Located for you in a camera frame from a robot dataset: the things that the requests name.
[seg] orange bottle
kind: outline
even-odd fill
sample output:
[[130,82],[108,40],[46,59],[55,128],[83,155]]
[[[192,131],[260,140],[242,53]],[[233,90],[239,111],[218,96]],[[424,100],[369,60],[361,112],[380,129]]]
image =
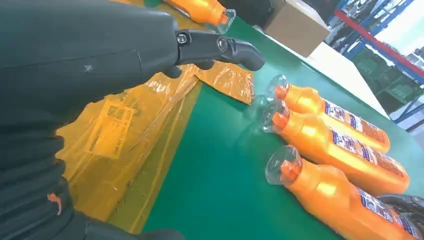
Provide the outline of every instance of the orange bottle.
[[417,227],[348,181],[330,165],[300,158],[283,146],[265,169],[270,184],[284,185],[310,214],[349,240],[422,240]]
[[406,170],[391,157],[330,129],[314,114],[287,109],[282,100],[268,98],[266,104],[264,129],[281,135],[309,160],[335,166],[373,196],[401,194],[408,188]]
[[217,27],[220,33],[226,33],[236,17],[236,11],[226,9],[218,0],[165,0],[186,13],[199,24]]
[[284,75],[271,81],[268,95],[284,100],[290,110],[301,114],[315,114],[330,128],[361,141],[386,154],[390,140],[380,128],[320,97],[311,87],[288,84]]

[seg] shipping label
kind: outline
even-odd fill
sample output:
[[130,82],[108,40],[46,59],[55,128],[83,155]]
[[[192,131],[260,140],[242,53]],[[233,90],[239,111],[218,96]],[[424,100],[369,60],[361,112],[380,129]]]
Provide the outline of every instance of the shipping label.
[[88,138],[85,150],[97,156],[118,159],[133,115],[134,109],[107,100]]

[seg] orange logo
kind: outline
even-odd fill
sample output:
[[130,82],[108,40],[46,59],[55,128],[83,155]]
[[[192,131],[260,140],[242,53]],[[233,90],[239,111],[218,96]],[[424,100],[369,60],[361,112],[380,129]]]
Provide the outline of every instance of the orange logo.
[[52,203],[57,203],[59,207],[59,211],[57,212],[57,215],[59,216],[62,212],[62,201],[61,198],[56,196],[54,193],[47,194],[47,199]]

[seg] black machine part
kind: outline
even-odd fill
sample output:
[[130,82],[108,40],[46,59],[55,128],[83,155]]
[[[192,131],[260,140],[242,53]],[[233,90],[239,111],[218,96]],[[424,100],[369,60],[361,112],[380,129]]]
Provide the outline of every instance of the black machine part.
[[[181,41],[180,33],[190,41]],[[265,62],[250,43],[179,31],[165,12],[106,0],[2,0],[0,36],[2,240],[98,239],[94,233],[105,223],[93,225],[74,210],[62,177],[65,162],[55,157],[64,147],[56,130],[75,121],[88,103],[158,72],[176,78],[177,65],[208,69],[217,60],[258,70]],[[101,239],[132,239],[107,229],[116,235]],[[181,239],[171,235],[166,239]]]
[[424,236],[424,199],[419,196],[384,194],[377,197],[400,215],[407,217]]

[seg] green crate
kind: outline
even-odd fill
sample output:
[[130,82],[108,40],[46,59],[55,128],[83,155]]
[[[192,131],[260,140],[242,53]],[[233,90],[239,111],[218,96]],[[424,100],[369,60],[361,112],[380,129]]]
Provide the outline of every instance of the green crate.
[[375,80],[382,88],[386,88],[403,76],[404,73],[399,68],[396,66],[390,66],[386,71],[378,75]]
[[383,107],[384,111],[388,114],[396,112],[398,109],[405,106],[405,103],[399,101],[397,98],[393,97],[391,94],[385,91],[379,95],[376,95],[376,98]]
[[364,48],[353,57],[352,62],[374,94],[379,93],[385,87],[386,84],[381,83],[384,83],[385,80],[380,81],[379,79],[391,68],[382,57],[372,50]]
[[420,85],[406,75],[402,75],[394,82],[395,84],[391,84],[385,91],[404,104],[424,93]]

